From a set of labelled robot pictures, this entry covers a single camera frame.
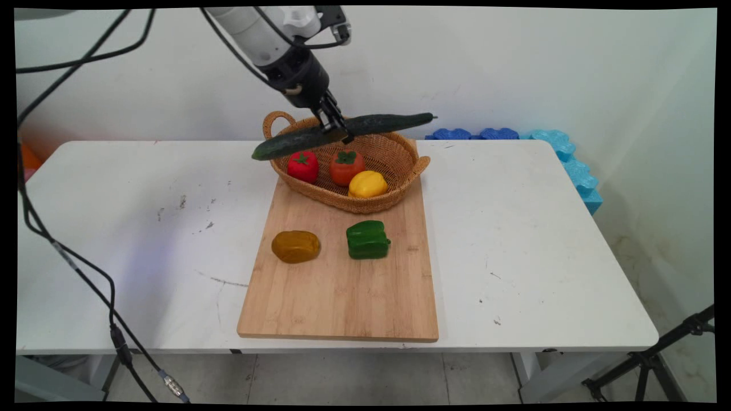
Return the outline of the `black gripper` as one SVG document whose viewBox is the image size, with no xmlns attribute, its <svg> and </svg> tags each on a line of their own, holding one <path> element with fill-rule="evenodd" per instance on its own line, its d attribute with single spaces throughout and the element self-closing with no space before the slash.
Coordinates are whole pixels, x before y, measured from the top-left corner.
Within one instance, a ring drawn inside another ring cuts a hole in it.
<svg viewBox="0 0 731 411">
<path fill-rule="evenodd" d="M 329 75 L 311 50 L 291 47 L 280 58 L 259 65 L 258 69 L 294 107 L 315 110 L 324 136 L 343 144 L 352 143 L 355 136 L 348 130 L 329 91 Z"/>
</svg>

